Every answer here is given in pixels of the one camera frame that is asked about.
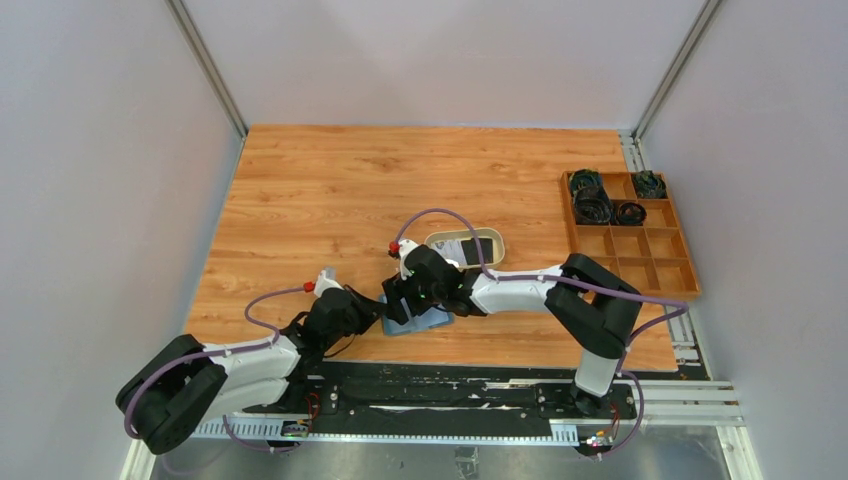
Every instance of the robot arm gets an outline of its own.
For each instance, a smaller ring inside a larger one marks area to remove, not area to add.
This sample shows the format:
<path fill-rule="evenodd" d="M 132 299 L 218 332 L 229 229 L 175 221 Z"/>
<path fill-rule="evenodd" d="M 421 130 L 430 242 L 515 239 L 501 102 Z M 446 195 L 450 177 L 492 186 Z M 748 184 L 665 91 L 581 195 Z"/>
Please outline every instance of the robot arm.
<path fill-rule="evenodd" d="M 158 455 L 172 450 L 209 419 L 284 400 L 291 385 L 303 382 L 306 371 L 339 339 L 365 333 L 385 305 L 342 287 L 333 277 L 332 269 L 321 272 L 312 308 L 298 314 L 276 342 L 272 336 L 214 345 L 181 335 L 159 352 L 118 393 L 115 403 L 124 414 L 142 383 L 166 364 L 202 352 L 241 351 L 179 363 L 140 395 L 130 421 L 150 451 Z M 303 324 L 297 323 L 301 318 Z"/>
<path fill-rule="evenodd" d="M 527 272 L 489 270 L 492 279 L 479 268 L 461 271 L 436 251 L 407 239 L 399 242 L 395 256 L 401 263 L 399 273 L 383 282 L 389 318 L 401 324 L 409 321 L 404 305 L 413 316 L 439 304 L 460 316 L 551 313 L 584 349 L 572 396 L 578 400 L 588 395 L 591 400 L 607 394 L 642 304 L 600 294 L 589 303 L 584 290 L 549 280 L 570 277 L 639 293 L 591 258 L 571 254 L 562 265 Z"/>

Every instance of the black cable bundle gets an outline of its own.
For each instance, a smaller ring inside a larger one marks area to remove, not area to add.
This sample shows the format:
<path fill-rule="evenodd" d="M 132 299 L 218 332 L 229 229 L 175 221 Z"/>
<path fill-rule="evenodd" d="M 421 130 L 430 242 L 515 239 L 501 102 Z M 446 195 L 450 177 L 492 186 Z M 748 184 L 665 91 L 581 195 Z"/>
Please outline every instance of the black cable bundle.
<path fill-rule="evenodd" d="M 634 173 L 633 187 L 639 198 L 668 198 L 662 177 L 650 170 Z"/>
<path fill-rule="evenodd" d="M 645 207 L 634 202 L 623 202 L 615 209 L 616 225 L 641 227 L 647 216 Z"/>
<path fill-rule="evenodd" d="M 601 174 L 595 170 L 584 168 L 577 170 L 568 177 L 568 188 L 571 189 L 571 196 L 576 196 L 580 189 L 585 187 L 603 187 Z"/>
<path fill-rule="evenodd" d="M 583 187 L 574 195 L 574 214 L 578 225 L 608 225 L 612 220 L 612 202 L 600 185 Z"/>

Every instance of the gray wall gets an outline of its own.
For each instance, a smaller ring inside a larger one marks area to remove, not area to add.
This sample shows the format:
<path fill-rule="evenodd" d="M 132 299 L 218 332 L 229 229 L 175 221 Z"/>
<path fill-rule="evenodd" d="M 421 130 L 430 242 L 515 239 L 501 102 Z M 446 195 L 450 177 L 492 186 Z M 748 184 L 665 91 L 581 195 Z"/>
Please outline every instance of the gray wall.
<path fill-rule="evenodd" d="M 844 478 L 848 3 L 725 3 L 646 151 L 670 177 L 710 358 L 765 478 Z"/>
<path fill-rule="evenodd" d="M 702 0 L 190 0 L 250 123 L 639 119 Z"/>
<path fill-rule="evenodd" d="M 0 11 L 0 477 L 117 478 L 238 143 L 164 2 Z"/>

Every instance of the wooden tray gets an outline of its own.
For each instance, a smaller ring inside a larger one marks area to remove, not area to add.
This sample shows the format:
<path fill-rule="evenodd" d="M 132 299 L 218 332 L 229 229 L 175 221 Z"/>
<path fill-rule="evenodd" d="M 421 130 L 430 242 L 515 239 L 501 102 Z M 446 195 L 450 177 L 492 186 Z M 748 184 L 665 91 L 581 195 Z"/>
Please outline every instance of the wooden tray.
<path fill-rule="evenodd" d="M 643 295 L 692 301 L 701 294 L 670 190 L 665 199 L 637 198 L 629 173 L 601 173 L 610 200 L 645 207 L 644 226 L 577 225 L 568 185 L 572 173 L 560 180 L 571 251 L 589 255 Z"/>

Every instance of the wood grain surface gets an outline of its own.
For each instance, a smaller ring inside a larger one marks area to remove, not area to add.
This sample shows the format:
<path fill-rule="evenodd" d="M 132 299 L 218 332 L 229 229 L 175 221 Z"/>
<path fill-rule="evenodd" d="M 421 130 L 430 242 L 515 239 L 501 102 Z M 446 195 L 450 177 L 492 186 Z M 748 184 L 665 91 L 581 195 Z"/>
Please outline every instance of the wood grain surface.
<path fill-rule="evenodd" d="M 270 290 L 314 280 L 324 266 L 376 298 L 397 261 L 388 243 L 414 213 L 453 209 L 496 228 L 499 270 L 561 263 L 569 253 L 559 179 L 565 170 L 624 171 L 614 131 L 256 125 L 221 216 L 186 331 L 203 342 L 267 335 L 244 306 Z M 407 237 L 459 229 L 428 215 Z M 297 293 L 257 305 L 256 317 L 287 325 L 314 297 Z M 661 313 L 643 308 L 639 322 Z M 340 345 L 348 339 L 342 339 Z M 375 324 L 334 360 L 568 367 L 581 348 L 552 315 L 457 318 L 424 333 L 387 337 Z M 666 328 L 634 344 L 626 366 L 676 370 Z"/>

